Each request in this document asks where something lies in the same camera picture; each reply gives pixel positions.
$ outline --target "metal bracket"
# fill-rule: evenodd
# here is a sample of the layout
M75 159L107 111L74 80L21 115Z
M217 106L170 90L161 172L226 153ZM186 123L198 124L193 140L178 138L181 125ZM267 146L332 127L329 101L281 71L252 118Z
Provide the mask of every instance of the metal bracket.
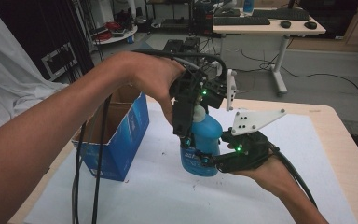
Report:
M256 132L286 114L284 109L276 111L240 110L235 115L231 129L231 134L234 136Z
M237 92L237 85L235 84L235 78L234 78L236 75L237 75L236 71L234 71L232 69L227 70L226 111L232 110L231 105L232 105L232 102L234 101L235 93Z

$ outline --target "keyboard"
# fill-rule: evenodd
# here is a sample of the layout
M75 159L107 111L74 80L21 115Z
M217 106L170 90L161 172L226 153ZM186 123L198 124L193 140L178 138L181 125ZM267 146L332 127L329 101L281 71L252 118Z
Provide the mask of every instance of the keyboard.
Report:
M309 21L310 14L306 10L296 8L278 8L274 10L255 9L252 17L267 17L269 19L286 21Z
M213 18L215 26L223 25L270 25L266 17L215 17Z

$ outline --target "computer mouse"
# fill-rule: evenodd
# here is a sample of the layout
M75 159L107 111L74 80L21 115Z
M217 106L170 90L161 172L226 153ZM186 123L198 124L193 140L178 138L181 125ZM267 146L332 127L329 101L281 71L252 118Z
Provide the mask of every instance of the computer mouse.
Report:
M281 21L281 27L284 29L289 29L292 23L290 21Z
M318 24L316 24L316 22L314 21L307 21L306 23L304 23L304 26L310 30L314 30L316 29L316 27L318 27Z

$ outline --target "bottle cap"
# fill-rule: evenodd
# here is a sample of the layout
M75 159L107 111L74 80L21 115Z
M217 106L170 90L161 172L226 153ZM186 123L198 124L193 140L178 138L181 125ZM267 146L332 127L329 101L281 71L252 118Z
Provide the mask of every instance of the bottle cap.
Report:
M194 106L193 122L201 122L205 119L205 109L200 106Z

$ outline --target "hand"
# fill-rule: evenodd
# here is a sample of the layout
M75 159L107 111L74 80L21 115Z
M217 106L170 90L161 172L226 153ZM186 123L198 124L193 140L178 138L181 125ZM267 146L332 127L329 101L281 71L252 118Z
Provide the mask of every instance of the hand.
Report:
M140 91L156 99L161 105L167 121L172 125L172 102L169 94L170 86L185 71L176 61L158 58L142 53L132 53L136 60L131 83Z
M288 189L288 186L295 184L295 180L283 163L276 157L271 156L254 170L243 170L233 172L234 175L244 175L252 178L261 188L271 192L277 197Z

